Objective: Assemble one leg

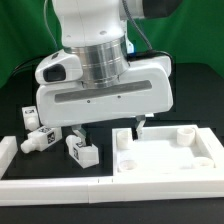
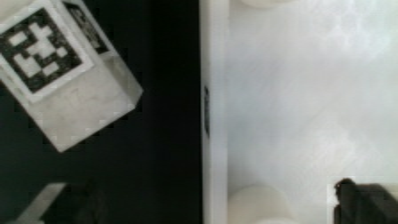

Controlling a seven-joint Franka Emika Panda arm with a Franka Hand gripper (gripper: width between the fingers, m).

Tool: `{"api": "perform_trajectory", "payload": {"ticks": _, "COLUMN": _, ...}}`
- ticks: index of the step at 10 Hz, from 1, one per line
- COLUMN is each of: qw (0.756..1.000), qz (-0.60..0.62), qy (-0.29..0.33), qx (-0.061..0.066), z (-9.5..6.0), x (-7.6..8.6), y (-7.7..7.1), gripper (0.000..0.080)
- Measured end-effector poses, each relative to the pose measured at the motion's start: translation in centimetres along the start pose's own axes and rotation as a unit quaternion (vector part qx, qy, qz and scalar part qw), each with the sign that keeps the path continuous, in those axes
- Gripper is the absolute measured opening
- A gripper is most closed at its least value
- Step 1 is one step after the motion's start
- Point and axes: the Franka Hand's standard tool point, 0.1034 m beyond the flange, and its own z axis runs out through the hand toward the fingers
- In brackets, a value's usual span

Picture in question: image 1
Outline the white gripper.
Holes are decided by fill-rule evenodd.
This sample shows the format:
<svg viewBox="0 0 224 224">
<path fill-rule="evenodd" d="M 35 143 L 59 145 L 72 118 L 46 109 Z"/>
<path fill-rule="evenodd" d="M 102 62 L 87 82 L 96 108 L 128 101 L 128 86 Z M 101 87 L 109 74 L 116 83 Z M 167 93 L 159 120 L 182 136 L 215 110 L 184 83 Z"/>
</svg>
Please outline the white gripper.
<svg viewBox="0 0 224 224">
<path fill-rule="evenodd" d="M 72 126 L 86 146 L 87 133 L 80 124 L 137 116 L 135 129 L 140 138 L 145 114 L 166 112 L 173 105 L 170 74 L 170 58 L 159 56 L 130 62 L 111 87 L 89 89 L 81 78 L 39 84 L 36 102 L 40 121 L 47 127 Z"/>
</svg>

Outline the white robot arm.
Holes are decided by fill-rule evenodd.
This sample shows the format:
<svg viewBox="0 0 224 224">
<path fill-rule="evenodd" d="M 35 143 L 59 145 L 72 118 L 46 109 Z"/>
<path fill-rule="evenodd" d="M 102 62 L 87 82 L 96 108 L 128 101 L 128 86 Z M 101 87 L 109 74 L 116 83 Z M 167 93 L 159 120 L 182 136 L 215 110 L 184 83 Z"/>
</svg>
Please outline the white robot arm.
<svg viewBox="0 0 224 224">
<path fill-rule="evenodd" d="M 52 0 L 63 48 L 37 67 L 41 123 L 70 126 L 81 144 L 86 123 L 135 117 L 139 131 L 149 113 L 173 105 L 169 54 L 152 48 L 127 53 L 124 21 L 171 15 L 183 0 Z"/>
</svg>

